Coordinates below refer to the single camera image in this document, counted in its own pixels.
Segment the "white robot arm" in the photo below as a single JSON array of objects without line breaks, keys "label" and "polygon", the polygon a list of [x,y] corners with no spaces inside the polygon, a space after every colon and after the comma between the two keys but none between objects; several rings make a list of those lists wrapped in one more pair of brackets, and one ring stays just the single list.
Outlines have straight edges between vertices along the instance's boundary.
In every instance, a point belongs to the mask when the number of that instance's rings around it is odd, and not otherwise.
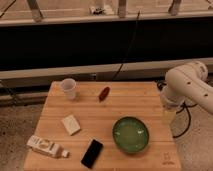
[{"label": "white robot arm", "polygon": [[166,85],[160,91],[164,124],[171,123],[186,99],[213,115],[213,87],[206,83],[207,77],[208,68],[200,61],[176,66],[166,72]]}]

